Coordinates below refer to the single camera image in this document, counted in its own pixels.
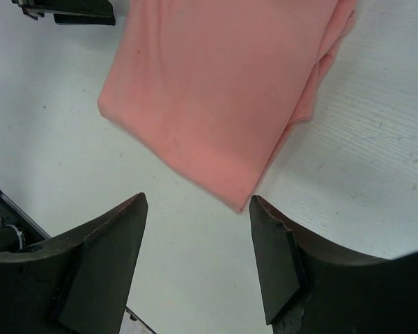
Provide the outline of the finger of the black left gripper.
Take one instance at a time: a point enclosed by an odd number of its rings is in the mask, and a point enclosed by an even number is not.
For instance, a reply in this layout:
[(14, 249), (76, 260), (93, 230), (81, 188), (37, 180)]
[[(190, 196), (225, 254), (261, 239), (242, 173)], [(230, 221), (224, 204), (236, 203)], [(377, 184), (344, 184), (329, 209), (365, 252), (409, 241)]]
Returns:
[(60, 25), (115, 25), (114, 8), (108, 0), (15, 0), (27, 17), (37, 21), (53, 14)]

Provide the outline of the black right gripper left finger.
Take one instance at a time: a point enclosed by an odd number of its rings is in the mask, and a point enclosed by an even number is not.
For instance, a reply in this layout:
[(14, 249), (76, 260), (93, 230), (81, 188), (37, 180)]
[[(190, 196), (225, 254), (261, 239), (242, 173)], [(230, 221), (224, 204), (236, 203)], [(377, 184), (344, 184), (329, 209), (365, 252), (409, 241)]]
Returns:
[(118, 333), (148, 202), (143, 193), (18, 252), (0, 253), (0, 333)]

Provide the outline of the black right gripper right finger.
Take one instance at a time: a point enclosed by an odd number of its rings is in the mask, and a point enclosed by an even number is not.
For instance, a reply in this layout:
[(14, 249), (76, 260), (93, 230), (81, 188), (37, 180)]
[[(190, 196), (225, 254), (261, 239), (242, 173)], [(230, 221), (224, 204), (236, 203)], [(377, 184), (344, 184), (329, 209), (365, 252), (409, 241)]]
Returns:
[(418, 252), (388, 260), (351, 250), (260, 196), (249, 214), (274, 333), (418, 333)]

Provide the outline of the salmon orange t shirt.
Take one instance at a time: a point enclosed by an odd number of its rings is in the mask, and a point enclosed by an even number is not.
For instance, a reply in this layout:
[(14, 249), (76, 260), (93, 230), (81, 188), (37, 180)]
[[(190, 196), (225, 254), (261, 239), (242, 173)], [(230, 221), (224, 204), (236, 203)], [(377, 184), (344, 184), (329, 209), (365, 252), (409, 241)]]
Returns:
[(133, 1), (103, 117), (243, 210), (355, 23), (356, 1)]

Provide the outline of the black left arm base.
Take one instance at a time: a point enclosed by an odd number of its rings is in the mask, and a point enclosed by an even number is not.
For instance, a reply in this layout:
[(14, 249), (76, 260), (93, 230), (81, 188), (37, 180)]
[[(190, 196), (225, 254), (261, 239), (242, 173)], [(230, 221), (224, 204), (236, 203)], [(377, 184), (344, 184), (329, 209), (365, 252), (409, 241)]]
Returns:
[(32, 218), (0, 191), (0, 228), (7, 225), (16, 227), (22, 233), (22, 247), (50, 238)]

